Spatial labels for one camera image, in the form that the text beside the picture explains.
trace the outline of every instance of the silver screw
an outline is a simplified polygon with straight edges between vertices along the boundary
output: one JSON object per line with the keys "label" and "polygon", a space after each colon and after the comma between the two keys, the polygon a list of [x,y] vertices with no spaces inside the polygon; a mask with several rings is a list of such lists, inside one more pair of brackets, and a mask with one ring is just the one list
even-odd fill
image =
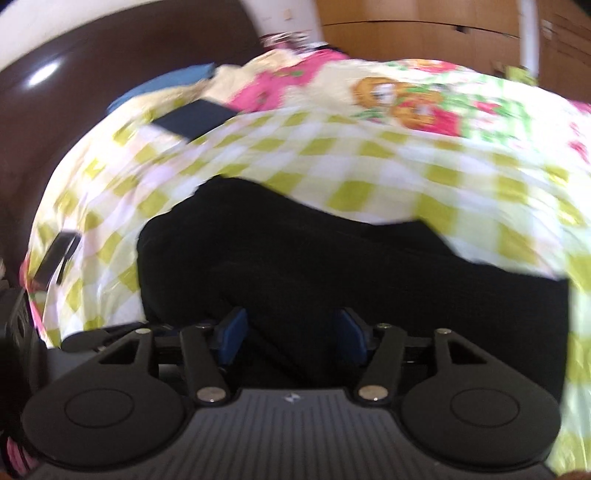
{"label": "silver screw", "polygon": [[378,401],[388,396],[388,389],[381,385],[365,385],[359,389],[358,394],[364,400]]}
{"label": "silver screw", "polygon": [[197,398],[208,403],[215,403],[226,398],[226,391],[219,387],[203,387],[197,391]]}

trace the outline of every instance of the gray ribbed panel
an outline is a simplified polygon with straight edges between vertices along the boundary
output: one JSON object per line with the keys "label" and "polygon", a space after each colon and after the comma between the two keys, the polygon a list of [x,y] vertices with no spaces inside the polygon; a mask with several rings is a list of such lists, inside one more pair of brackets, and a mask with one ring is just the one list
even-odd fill
{"label": "gray ribbed panel", "polygon": [[103,473],[43,465],[31,480],[546,480],[543,466],[490,475],[431,460],[383,410],[351,403],[341,390],[245,390],[222,408],[199,410],[166,450]]}

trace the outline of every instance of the yellow and white checkered fabric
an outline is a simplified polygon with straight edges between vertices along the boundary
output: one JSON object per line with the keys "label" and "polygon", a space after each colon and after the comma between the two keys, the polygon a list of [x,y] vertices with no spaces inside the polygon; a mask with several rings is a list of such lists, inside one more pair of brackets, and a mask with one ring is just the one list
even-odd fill
{"label": "yellow and white checkered fabric", "polygon": [[550,465],[560,472],[590,466],[591,180],[533,151],[297,108],[238,116],[191,144],[152,125],[127,125],[86,152],[35,219],[30,274],[59,230],[83,233],[62,285],[34,298],[52,343],[144,318],[135,268],[140,230],[217,174],[350,219],[422,218],[472,261],[568,273],[567,388]]}

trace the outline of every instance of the white logo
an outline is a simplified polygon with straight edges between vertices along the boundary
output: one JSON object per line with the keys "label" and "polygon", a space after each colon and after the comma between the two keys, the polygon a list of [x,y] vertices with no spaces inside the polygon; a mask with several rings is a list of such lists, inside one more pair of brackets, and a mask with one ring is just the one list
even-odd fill
{"label": "white logo", "polygon": [[301,400],[301,397],[297,393],[291,392],[289,395],[283,397],[283,400],[288,401],[293,405],[294,403],[299,402]]}

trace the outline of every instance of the black circular joint cover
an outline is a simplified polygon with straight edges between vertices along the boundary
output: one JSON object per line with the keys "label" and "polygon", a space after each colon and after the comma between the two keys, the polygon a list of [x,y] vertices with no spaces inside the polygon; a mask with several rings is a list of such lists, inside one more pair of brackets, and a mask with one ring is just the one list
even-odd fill
{"label": "black circular joint cover", "polygon": [[50,461],[105,468],[145,456],[170,440],[184,419],[180,396],[136,370],[100,369],[49,385],[27,403],[25,434]]}
{"label": "black circular joint cover", "polygon": [[509,368],[462,365],[438,373],[403,399],[401,420],[426,450],[468,468],[511,468],[541,460],[560,428],[554,398]]}

